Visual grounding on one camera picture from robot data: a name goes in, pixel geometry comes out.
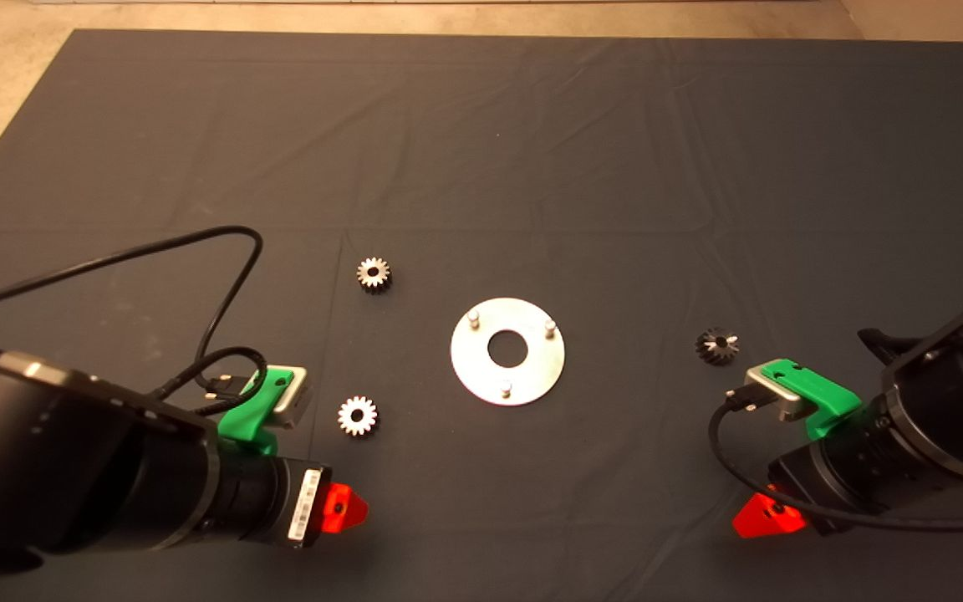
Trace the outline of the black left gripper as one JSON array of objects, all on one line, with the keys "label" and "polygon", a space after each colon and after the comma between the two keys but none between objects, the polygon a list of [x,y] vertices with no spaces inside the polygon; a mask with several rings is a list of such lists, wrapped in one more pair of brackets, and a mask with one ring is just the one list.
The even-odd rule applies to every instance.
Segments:
[{"label": "black left gripper", "polygon": [[362,525],[369,504],[347,484],[332,482],[333,470],[322,462],[279,458],[283,499],[278,504],[278,545],[313,546],[321,533],[343,533]]}]

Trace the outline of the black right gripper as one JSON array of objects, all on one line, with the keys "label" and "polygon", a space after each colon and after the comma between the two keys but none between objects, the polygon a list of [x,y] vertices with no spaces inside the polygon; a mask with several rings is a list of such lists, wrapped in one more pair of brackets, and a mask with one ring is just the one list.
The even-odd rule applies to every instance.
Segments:
[{"label": "black right gripper", "polygon": [[[768,479],[784,495],[809,504],[841,512],[856,512],[851,492],[834,476],[817,443],[807,443],[769,462]],[[769,495],[752,494],[732,519],[734,533],[741,538],[763,538],[797,533],[807,519]]]}]

